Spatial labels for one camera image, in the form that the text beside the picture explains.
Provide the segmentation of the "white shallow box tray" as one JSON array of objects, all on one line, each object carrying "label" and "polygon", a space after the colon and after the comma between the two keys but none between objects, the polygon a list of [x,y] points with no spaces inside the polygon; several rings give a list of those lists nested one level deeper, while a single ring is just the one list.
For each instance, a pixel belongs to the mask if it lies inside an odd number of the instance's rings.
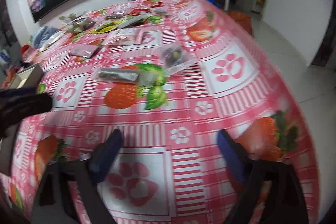
[{"label": "white shallow box tray", "polygon": [[15,75],[9,84],[9,89],[36,87],[43,75],[44,72],[39,64],[31,65]]}]

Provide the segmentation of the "red plastic stool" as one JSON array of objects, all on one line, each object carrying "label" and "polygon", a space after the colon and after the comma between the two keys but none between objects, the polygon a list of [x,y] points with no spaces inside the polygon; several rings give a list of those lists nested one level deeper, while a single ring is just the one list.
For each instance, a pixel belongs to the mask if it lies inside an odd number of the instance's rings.
[{"label": "red plastic stool", "polygon": [[24,46],[21,46],[20,53],[23,55],[27,50],[29,50],[31,47],[28,44],[25,44]]}]

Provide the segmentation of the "blue cloth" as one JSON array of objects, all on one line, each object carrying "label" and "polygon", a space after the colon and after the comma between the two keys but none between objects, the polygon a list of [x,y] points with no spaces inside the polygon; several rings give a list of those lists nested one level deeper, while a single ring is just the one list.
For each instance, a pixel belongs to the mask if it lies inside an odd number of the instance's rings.
[{"label": "blue cloth", "polygon": [[59,31],[58,28],[50,26],[42,26],[31,37],[31,45],[35,49],[39,49],[43,44],[55,33]]}]

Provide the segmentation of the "white cloth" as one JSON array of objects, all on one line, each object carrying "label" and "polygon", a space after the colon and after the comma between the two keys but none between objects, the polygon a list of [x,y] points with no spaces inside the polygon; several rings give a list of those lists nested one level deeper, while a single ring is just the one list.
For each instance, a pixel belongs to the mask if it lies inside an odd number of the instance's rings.
[{"label": "white cloth", "polygon": [[62,31],[55,32],[45,42],[43,42],[43,45],[39,48],[39,52],[45,51],[48,47],[50,47],[52,44],[56,43],[60,38],[62,38],[64,34],[65,32]]}]

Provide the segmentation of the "brown chocolate bar wrapper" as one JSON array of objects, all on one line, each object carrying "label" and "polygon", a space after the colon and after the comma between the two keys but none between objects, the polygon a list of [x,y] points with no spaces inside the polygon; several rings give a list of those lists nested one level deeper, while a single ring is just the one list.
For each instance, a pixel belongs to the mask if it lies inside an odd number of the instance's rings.
[{"label": "brown chocolate bar wrapper", "polygon": [[148,88],[153,87],[158,78],[155,72],[118,68],[99,68],[92,76],[98,81],[132,84]]}]

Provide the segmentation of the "pink flat snack packet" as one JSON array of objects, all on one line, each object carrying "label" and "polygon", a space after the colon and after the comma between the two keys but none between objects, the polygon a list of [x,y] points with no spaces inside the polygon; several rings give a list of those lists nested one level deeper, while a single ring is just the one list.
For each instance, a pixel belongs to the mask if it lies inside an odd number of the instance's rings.
[{"label": "pink flat snack packet", "polygon": [[82,57],[84,59],[90,59],[92,58],[96,53],[99,52],[101,49],[100,46],[97,45],[84,45],[84,44],[78,44],[73,46],[70,51],[69,55],[70,56],[76,56],[76,57]]}]

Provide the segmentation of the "crumpled silver snack bag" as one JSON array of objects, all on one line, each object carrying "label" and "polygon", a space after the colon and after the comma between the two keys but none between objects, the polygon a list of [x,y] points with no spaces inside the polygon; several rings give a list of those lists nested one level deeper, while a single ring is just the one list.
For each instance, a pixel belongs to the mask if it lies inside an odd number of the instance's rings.
[{"label": "crumpled silver snack bag", "polygon": [[69,23],[66,26],[66,32],[72,33],[72,34],[78,34],[80,32],[86,31],[90,28],[92,28],[95,25],[96,21],[88,18],[88,17],[82,17],[79,19],[75,19],[71,23]]}]

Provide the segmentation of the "pink strawberry tablecloth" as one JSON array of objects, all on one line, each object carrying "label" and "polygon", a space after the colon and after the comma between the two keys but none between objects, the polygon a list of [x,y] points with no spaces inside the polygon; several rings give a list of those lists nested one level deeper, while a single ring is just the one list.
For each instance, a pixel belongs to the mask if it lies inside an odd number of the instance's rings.
[{"label": "pink strawberry tablecloth", "polygon": [[[238,138],[256,119],[284,111],[297,136],[285,154],[295,167],[310,223],[319,207],[318,168],[301,111],[278,70],[253,38],[205,0],[163,0],[142,26],[139,46],[102,45],[106,34],[64,35],[29,61],[44,71],[53,109],[26,118],[18,129],[5,196],[30,216],[42,167],[38,142],[50,135],[61,154],[77,159],[116,128],[123,149],[98,186],[118,223],[221,223],[235,187],[217,148],[217,133]],[[157,47],[177,42],[197,62],[170,77]],[[90,59],[70,56],[78,44],[100,46]],[[153,87],[98,81],[99,68],[155,72]]]}]

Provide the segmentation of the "yellow green snack bag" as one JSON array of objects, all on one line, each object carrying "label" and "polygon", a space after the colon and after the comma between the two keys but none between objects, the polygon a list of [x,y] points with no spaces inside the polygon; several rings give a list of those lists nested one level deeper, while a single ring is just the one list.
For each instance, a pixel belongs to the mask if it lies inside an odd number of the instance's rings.
[{"label": "yellow green snack bag", "polygon": [[120,24],[125,22],[125,20],[119,19],[119,20],[107,20],[105,22],[100,23],[97,26],[94,26],[91,28],[88,33],[90,34],[104,34],[111,31],[114,31],[118,28]]}]

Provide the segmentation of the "clear packet dark snack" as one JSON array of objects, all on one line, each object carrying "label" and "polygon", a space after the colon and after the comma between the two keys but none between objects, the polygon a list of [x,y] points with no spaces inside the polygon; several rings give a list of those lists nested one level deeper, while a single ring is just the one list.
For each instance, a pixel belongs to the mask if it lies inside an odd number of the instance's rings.
[{"label": "clear packet dark snack", "polygon": [[158,46],[157,54],[163,63],[163,73],[168,77],[189,68],[197,62],[197,58],[188,53],[177,42]]}]

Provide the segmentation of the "dark snack packet far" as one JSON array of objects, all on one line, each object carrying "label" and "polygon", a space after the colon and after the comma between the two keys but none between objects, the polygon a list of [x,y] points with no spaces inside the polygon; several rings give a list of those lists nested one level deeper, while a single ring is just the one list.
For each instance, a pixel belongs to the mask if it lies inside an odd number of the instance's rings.
[{"label": "dark snack packet far", "polygon": [[115,19],[120,19],[122,18],[123,16],[125,16],[125,13],[124,12],[115,12],[113,14],[110,14],[110,15],[107,15],[105,17],[106,20],[115,20]]}]

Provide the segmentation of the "grey silver snack stick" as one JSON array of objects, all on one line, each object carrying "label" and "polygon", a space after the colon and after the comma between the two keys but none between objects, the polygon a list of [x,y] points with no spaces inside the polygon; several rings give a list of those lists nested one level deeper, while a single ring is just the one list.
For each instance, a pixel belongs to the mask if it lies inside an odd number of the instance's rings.
[{"label": "grey silver snack stick", "polygon": [[126,28],[126,27],[129,27],[129,26],[132,26],[134,25],[135,23],[138,23],[140,21],[143,21],[143,20],[146,20],[148,18],[148,15],[146,14],[142,14],[142,15],[138,15],[138,16],[135,16],[131,19],[128,19],[127,21],[125,22],[122,22],[120,23],[118,26],[117,26],[117,29],[120,30],[122,28]]}]

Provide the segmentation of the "orange bag on floor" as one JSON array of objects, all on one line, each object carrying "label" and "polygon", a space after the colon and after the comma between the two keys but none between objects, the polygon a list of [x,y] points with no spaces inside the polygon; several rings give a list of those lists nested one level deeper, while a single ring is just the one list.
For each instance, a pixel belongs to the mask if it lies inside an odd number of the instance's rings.
[{"label": "orange bag on floor", "polygon": [[251,17],[246,15],[242,12],[238,11],[230,11],[228,15],[237,23],[239,24],[250,36],[253,36],[253,29],[252,29],[252,22]]}]

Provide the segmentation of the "small red candy packet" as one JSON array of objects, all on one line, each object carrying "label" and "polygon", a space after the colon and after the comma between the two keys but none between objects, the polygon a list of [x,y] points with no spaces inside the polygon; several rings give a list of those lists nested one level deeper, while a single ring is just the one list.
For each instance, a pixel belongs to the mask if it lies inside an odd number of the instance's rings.
[{"label": "small red candy packet", "polygon": [[153,2],[150,7],[151,8],[157,8],[157,7],[161,7],[163,4],[163,2]]}]

